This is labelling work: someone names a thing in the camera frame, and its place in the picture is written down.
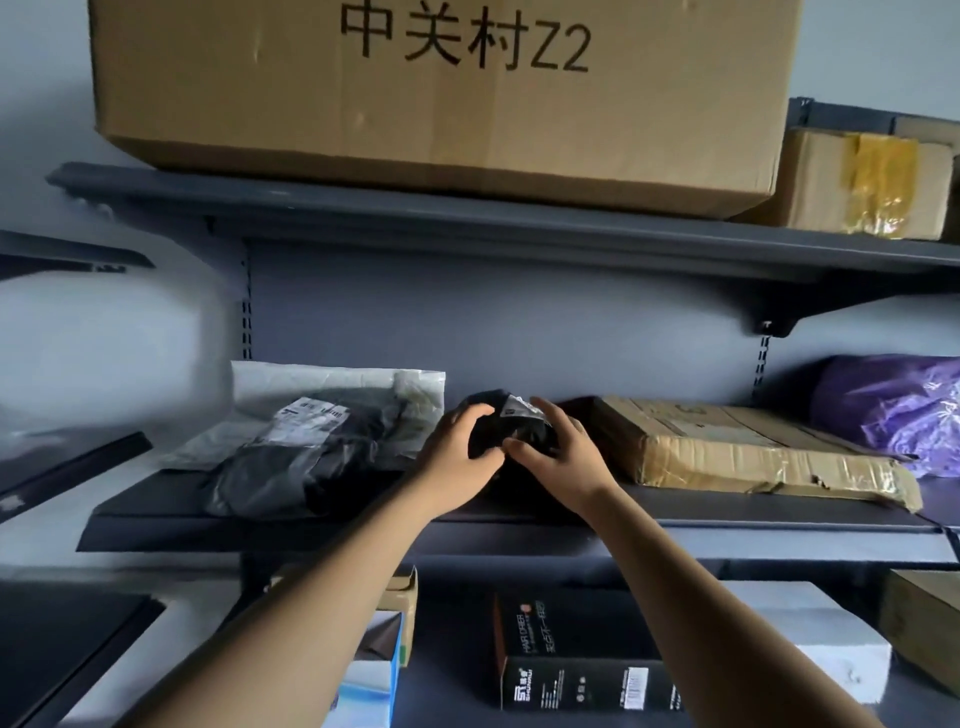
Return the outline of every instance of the right hand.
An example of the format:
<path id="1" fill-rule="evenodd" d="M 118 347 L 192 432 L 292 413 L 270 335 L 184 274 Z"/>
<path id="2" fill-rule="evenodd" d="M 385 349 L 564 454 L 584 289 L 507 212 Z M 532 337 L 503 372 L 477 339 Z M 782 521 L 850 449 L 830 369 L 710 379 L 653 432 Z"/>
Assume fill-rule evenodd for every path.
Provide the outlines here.
<path id="1" fill-rule="evenodd" d="M 547 400 L 534 397 L 531 402 L 543 410 L 547 422 L 556 430 L 560 445 L 558 456 L 544 455 L 513 438 L 504 441 L 503 449 L 530 471 L 551 496 L 583 516 L 594 495 L 619 486 L 579 421 Z"/>

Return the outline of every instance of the cardboard box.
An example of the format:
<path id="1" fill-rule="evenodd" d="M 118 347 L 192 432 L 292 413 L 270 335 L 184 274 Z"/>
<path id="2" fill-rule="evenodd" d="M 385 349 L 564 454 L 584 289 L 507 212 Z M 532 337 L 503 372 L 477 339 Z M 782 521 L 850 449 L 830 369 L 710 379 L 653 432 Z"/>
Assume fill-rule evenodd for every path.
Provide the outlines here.
<path id="1" fill-rule="evenodd" d="M 170 169 L 729 217 L 773 192 L 800 12 L 90 0 L 97 127 Z"/>
<path id="2" fill-rule="evenodd" d="M 493 633 L 502 710 L 683 709 L 629 592 L 497 595 Z"/>
<path id="3" fill-rule="evenodd" d="M 759 409 L 604 397 L 591 428 L 610 460 L 644 485 L 923 507 L 916 478 L 895 460 Z"/>
<path id="4" fill-rule="evenodd" d="M 941 239 L 960 243 L 960 123 L 926 116 L 897 116 L 894 134 L 931 144 L 945 144 L 953 151 L 953 180 Z"/>
<path id="5" fill-rule="evenodd" d="M 403 613 L 403 634 L 400 637 L 400 666 L 410 664 L 410 652 L 414 648 L 414 621 L 417 617 L 417 595 L 420 582 L 417 569 L 401 565 L 396 571 L 387 591 L 380 597 L 377 609 Z"/>
<path id="6" fill-rule="evenodd" d="M 938 240 L 953 152 L 872 133 L 787 132 L 773 198 L 741 222 L 795 230 Z"/>
<path id="7" fill-rule="evenodd" d="M 883 699 L 893 650 L 867 622 L 805 581 L 724 581 L 858 703 Z"/>
<path id="8" fill-rule="evenodd" d="M 324 728 L 390 728 L 400 669 L 400 612 L 373 613 Z"/>
<path id="9" fill-rule="evenodd" d="M 960 572 L 892 571 L 880 632 L 900 655 L 960 696 Z"/>

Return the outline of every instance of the black shelf board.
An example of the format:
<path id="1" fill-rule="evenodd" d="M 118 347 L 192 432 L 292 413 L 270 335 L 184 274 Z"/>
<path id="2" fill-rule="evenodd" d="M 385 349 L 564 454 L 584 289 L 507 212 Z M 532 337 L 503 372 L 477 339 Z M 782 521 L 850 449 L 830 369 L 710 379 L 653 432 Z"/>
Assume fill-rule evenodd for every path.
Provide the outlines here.
<path id="1" fill-rule="evenodd" d="M 178 471 L 150 475 L 94 509 L 78 550 L 309 552 L 326 543 L 350 520 L 349 515 L 272 522 L 209 516 L 204 512 L 202 492 L 208 478 L 207 473 Z M 719 545 L 704 546 L 719 550 L 714 556 L 701 553 L 700 558 L 723 558 L 727 549 L 733 554 L 743 553 L 750 550 L 751 539 L 758 535 L 772 536 L 789 548 L 791 539 L 800 535 L 827 543 L 836 540 L 836 551 L 828 549 L 828 553 L 838 561 L 871 559 L 869 553 L 846 555 L 844 549 L 855 545 L 860 537 L 895 539 L 890 552 L 898 557 L 877 560 L 914 561 L 910 544 L 916 539 L 911 537 L 921 537 L 925 542 L 943 539 L 937 553 L 950 555 L 944 563 L 954 560 L 946 536 L 937 525 L 875 503 L 624 487 L 671 533 L 693 534 Z M 797 543 L 798 553 L 791 558 L 802 558 L 800 551 L 804 548 L 807 546 Z M 412 550 L 421 555 L 606 554 L 596 535 L 558 505 L 538 498 L 514 502 L 483 494 L 432 522 Z M 940 558 L 924 556 L 916 560 Z"/>
<path id="2" fill-rule="evenodd" d="M 135 251 L 26 232 L 0 231 L 0 255 L 25 258 L 37 265 L 40 265 L 40 261 L 46 261 L 46 264 L 52 264 L 55 268 L 58 263 L 73 264 L 68 269 L 86 270 L 127 266 L 155 268 L 148 257 Z"/>
<path id="3" fill-rule="evenodd" d="M 70 430 L 37 436 L 41 443 L 10 460 L 0 460 L 0 522 L 87 482 L 148 451 L 141 432 Z"/>
<path id="4" fill-rule="evenodd" d="M 0 582 L 0 726 L 58 725 L 163 609 L 142 595 Z"/>
<path id="5" fill-rule="evenodd" d="M 82 162 L 47 180 L 144 230 L 194 218 L 211 237 L 787 281 L 753 312 L 773 336 L 858 303 L 960 292 L 960 245 L 939 242 Z"/>

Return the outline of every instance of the yellow tape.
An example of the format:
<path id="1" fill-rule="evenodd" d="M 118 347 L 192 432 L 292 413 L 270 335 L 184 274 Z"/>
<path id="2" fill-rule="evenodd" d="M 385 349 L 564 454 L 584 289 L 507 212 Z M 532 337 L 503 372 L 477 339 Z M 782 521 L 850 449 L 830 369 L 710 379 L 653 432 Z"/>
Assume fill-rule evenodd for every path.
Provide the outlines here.
<path id="1" fill-rule="evenodd" d="M 848 133 L 844 186 L 850 190 L 846 232 L 902 237 L 917 189 L 920 143 L 874 133 Z"/>

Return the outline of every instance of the purple package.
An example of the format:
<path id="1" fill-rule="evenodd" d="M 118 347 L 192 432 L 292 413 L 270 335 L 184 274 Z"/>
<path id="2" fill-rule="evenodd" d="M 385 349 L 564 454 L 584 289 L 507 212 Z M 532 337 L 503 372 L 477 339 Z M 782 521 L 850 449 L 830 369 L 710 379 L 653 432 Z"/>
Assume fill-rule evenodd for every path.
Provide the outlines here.
<path id="1" fill-rule="evenodd" d="M 810 403 L 810 423 L 892 456 L 917 477 L 960 477 L 960 358 L 837 356 Z"/>

